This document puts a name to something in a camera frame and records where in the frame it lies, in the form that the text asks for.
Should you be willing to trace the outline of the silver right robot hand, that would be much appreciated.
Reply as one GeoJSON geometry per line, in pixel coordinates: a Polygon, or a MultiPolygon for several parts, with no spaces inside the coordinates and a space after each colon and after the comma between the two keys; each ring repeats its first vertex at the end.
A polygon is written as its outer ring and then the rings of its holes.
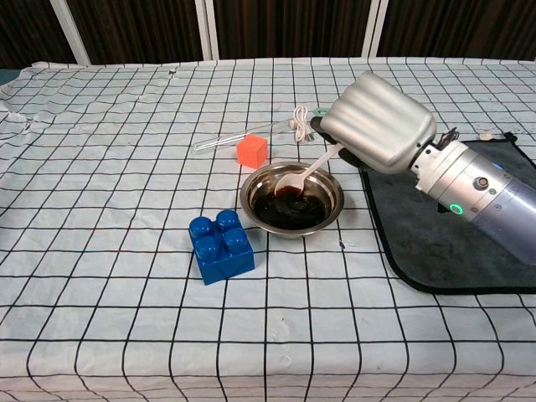
{"type": "Polygon", "coordinates": [[[436,135],[430,111],[371,71],[363,72],[334,101],[320,127],[360,161],[384,174],[408,170],[436,135]]]}

